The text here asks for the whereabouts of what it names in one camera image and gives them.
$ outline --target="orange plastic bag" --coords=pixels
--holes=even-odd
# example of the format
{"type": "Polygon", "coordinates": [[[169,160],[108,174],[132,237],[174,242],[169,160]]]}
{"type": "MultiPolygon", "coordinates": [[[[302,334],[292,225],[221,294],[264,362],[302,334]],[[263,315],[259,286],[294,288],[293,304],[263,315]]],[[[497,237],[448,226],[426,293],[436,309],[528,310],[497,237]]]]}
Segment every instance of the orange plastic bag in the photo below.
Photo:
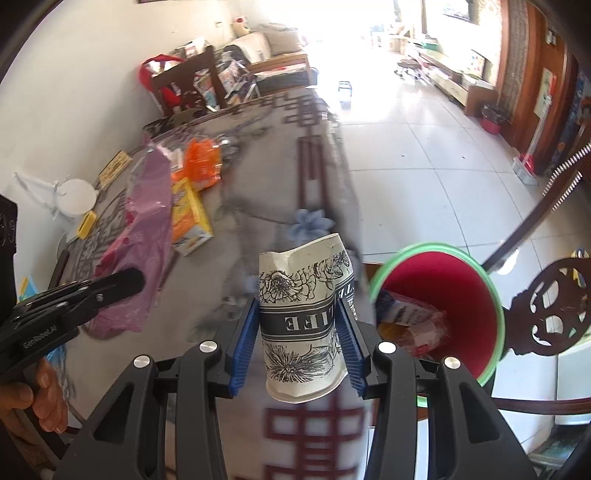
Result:
{"type": "Polygon", "coordinates": [[[173,173],[173,181],[187,177],[197,191],[215,185],[220,180],[222,152],[211,139],[191,140],[184,153],[183,168],[173,173]]]}

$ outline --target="tiled floor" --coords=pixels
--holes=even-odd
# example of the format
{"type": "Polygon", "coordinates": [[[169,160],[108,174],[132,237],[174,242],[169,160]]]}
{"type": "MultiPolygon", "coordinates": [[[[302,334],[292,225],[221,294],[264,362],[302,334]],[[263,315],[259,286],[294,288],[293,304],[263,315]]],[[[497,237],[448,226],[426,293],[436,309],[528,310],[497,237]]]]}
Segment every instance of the tiled floor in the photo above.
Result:
{"type": "MultiPolygon", "coordinates": [[[[437,241],[484,261],[535,206],[541,189],[523,185],[512,172],[514,152],[500,136],[465,117],[434,86],[394,75],[395,57],[370,51],[362,58],[349,72],[327,66],[319,93],[342,119],[364,260],[384,262],[407,245],[437,241]],[[353,84],[348,110],[335,101],[338,80],[353,84]]],[[[505,306],[541,268],[577,247],[591,249],[582,193],[575,190],[523,244],[508,275],[492,274],[505,306]]],[[[554,399],[556,359],[510,352],[499,364],[493,394],[554,399]]],[[[551,417],[504,415],[526,450],[543,441],[553,423],[551,417]]]]}

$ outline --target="paper cup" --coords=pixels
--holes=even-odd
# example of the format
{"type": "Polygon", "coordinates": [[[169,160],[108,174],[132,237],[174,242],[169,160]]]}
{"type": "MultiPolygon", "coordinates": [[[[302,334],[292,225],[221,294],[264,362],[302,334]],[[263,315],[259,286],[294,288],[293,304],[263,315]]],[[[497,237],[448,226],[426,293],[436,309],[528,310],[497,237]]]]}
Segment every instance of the paper cup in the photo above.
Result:
{"type": "Polygon", "coordinates": [[[337,233],[259,256],[261,336],[274,399],[315,400],[347,375],[334,312],[336,298],[353,304],[353,288],[353,267],[337,233]]]}

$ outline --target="floral pattern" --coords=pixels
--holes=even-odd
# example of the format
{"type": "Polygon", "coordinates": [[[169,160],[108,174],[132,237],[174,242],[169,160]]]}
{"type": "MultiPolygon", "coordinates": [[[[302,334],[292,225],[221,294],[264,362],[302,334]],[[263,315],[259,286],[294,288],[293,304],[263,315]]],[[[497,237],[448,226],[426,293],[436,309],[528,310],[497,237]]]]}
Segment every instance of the floral pattern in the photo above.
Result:
{"type": "Polygon", "coordinates": [[[341,353],[339,338],[333,328],[330,344],[312,347],[301,355],[287,351],[284,345],[265,345],[267,375],[279,382],[305,383],[328,374],[341,353]]]}
{"type": "Polygon", "coordinates": [[[341,268],[343,265],[351,265],[345,250],[289,275],[283,270],[261,273],[259,298],[265,303],[311,300],[314,298],[318,282],[326,284],[331,290],[334,289],[335,280],[344,275],[341,268]]]}
{"type": "Polygon", "coordinates": [[[299,270],[288,275],[283,270],[274,270],[259,277],[259,295],[267,303],[277,301],[302,301],[314,298],[316,278],[299,270]]]}
{"type": "Polygon", "coordinates": [[[334,225],[334,220],[324,217],[324,210],[300,209],[295,213],[295,223],[287,231],[287,238],[299,247],[328,235],[334,225]]]}

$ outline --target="sofa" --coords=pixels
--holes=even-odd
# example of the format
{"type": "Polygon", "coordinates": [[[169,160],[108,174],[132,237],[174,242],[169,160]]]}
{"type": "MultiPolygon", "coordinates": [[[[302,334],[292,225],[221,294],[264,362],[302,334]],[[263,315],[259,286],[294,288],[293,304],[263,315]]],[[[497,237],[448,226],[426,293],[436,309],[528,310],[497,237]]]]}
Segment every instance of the sofa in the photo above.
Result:
{"type": "Polygon", "coordinates": [[[262,95],[316,85],[318,71],[310,67],[308,55],[301,50],[301,45],[277,41],[277,38],[281,36],[274,32],[257,31],[231,41],[224,51],[230,52],[232,58],[256,74],[262,95]],[[283,53],[285,50],[296,51],[283,53]]]}

